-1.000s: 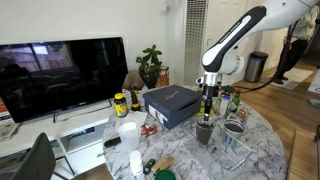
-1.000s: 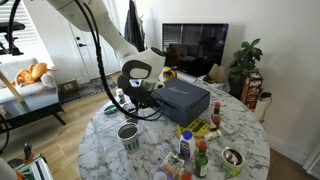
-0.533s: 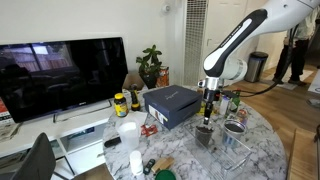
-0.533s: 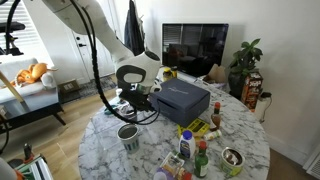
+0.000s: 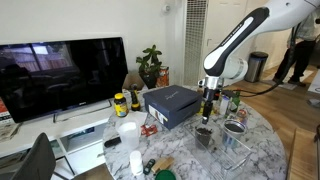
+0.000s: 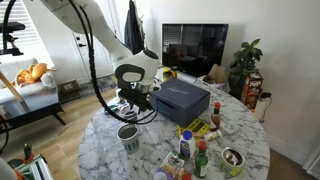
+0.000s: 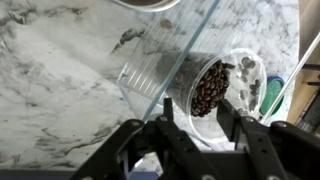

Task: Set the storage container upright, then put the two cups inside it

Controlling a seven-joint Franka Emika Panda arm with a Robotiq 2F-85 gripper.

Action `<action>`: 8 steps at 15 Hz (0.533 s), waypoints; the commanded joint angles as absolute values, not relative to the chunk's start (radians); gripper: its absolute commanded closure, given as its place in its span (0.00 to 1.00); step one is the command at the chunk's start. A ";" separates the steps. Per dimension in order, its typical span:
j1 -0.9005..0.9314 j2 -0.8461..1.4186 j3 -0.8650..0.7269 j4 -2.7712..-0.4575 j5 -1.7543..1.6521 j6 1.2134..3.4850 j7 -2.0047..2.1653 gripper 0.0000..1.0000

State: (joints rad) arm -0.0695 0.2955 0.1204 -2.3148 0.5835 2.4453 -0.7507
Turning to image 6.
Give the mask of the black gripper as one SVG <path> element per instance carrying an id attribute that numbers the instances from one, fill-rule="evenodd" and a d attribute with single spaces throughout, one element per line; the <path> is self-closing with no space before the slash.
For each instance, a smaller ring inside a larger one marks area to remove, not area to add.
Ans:
<path id="1" fill-rule="evenodd" d="M 133 104 L 128 100 L 125 101 L 125 106 L 122 108 L 123 115 L 128 115 L 133 112 L 136 112 L 137 114 L 139 114 L 140 111 L 141 109 L 137 105 Z"/>

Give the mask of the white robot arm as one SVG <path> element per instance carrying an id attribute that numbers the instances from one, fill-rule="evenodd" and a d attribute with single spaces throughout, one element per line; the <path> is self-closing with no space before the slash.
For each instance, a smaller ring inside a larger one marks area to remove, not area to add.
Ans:
<path id="1" fill-rule="evenodd" d="M 143 49 L 134 54 L 112 32 L 96 0 L 40 0 L 64 25 L 76 33 L 89 33 L 108 51 L 120 95 L 142 111 L 150 110 L 147 95 L 155 85 L 159 57 Z"/>

